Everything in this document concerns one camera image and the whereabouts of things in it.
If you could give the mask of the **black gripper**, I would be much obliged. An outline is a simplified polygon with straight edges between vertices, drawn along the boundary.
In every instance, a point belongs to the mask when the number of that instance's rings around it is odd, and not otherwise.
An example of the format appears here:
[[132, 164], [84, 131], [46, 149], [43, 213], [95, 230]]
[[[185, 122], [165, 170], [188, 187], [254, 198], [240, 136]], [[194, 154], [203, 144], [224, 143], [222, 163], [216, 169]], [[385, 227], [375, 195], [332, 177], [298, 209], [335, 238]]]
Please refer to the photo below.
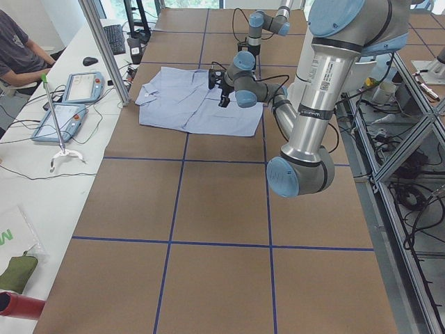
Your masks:
[[218, 103], [218, 106], [228, 106], [230, 103], [229, 95], [234, 91], [234, 87], [229, 85], [225, 79], [220, 80], [220, 89], [222, 90], [221, 96], [220, 96], [220, 102]]
[[248, 56], [247, 65], [249, 70], [255, 70], [257, 66], [257, 60], [260, 54], [260, 46], [248, 46], [247, 52], [250, 54]]

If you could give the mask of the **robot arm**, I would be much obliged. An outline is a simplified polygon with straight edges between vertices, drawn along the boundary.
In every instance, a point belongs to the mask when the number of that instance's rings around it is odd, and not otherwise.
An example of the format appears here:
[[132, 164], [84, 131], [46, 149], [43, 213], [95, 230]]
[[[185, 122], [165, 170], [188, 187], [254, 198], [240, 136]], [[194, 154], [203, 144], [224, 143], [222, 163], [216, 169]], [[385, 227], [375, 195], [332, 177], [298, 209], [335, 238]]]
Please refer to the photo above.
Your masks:
[[267, 15], [263, 10], [256, 10], [249, 16], [248, 36], [244, 45], [247, 51], [254, 56], [254, 61], [261, 50], [262, 31], [268, 31], [272, 34], [286, 36], [290, 29], [289, 17], [294, 0], [281, 1], [275, 16]]
[[309, 12], [307, 37], [314, 57], [298, 93], [255, 79], [255, 57], [235, 55], [220, 76], [209, 83], [222, 91], [220, 105], [233, 93], [242, 108], [265, 102], [286, 143], [267, 165], [269, 187], [285, 198], [318, 193], [331, 185], [334, 163], [322, 145], [334, 107], [354, 63], [402, 49], [407, 42], [409, 1], [315, 1]]

